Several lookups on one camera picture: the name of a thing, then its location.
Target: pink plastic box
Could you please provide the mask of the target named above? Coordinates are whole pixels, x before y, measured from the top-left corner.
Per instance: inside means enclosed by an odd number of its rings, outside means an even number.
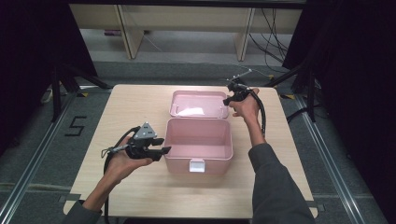
[[[222,175],[233,157],[228,106],[220,91],[175,91],[164,145],[170,173]]]

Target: box latch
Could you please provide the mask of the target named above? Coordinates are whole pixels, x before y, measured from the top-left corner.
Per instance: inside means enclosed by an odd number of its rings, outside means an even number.
[[[205,161],[202,159],[190,160],[190,172],[204,173],[205,172]]]

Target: gray floor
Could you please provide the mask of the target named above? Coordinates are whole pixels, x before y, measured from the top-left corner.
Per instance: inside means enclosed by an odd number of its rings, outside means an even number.
[[[265,57],[264,53],[251,41],[248,43],[246,59],[238,62],[232,34],[149,32],[143,39],[137,58],[131,61],[126,58],[121,37],[104,36],[103,31],[100,30],[82,30],[81,32],[99,77],[110,84],[222,85],[220,77],[232,77],[251,68],[253,69],[251,75],[257,77],[253,78],[253,82],[260,85],[259,80],[267,81],[270,75],[276,77],[281,75],[271,69],[285,71],[279,68],[280,62],[271,57]],[[260,35],[254,35],[254,38],[265,46]],[[280,35],[279,39],[287,46],[291,35]],[[276,48],[271,47],[269,50],[281,57]],[[192,68],[191,74],[180,72],[186,71],[185,66]],[[199,76],[199,73],[202,73],[200,78],[193,79],[194,76]],[[161,81],[155,79],[155,77],[166,77],[167,74],[173,74],[173,77]],[[278,92],[291,93],[291,83],[292,80],[288,80],[279,84]],[[108,96],[109,92],[98,91],[89,93],[87,97],[74,99],[10,223],[58,223],[62,220],[64,217],[63,197],[67,196],[73,185]],[[298,109],[295,100],[281,99],[280,101],[286,115]],[[387,223],[353,165],[353,161],[347,158],[347,151],[339,140],[325,109],[319,108],[315,112],[320,133],[352,192],[365,222]],[[75,116],[85,117],[76,123],[84,126],[84,130],[80,137],[66,137],[68,133],[76,131],[69,128]],[[28,165],[50,126],[50,118],[51,104],[39,107],[20,136],[21,144],[10,148],[0,158],[0,203],[7,199],[13,185]],[[302,116],[290,123],[290,130],[315,202],[319,207],[317,223],[353,223],[340,200]]]

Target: gray sleeve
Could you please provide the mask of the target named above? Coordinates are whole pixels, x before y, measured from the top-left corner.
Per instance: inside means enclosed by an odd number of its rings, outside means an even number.
[[[302,193],[271,146],[257,145],[248,155],[256,173],[252,223],[315,223]]]
[[[93,212],[82,206],[84,201],[78,200],[75,202],[69,213],[64,218],[63,224],[94,224],[102,215],[101,212]]]

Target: person's right hand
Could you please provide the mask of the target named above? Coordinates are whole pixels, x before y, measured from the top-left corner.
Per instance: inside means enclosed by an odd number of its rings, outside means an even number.
[[[260,90],[256,88],[253,89],[253,91],[257,94]],[[246,123],[250,121],[257,121],[258,119],[260,108],[251,94],[249,94],[248,97],[241,102],[231,101],[229,107],[234,109],[234,117],[242,117]]]

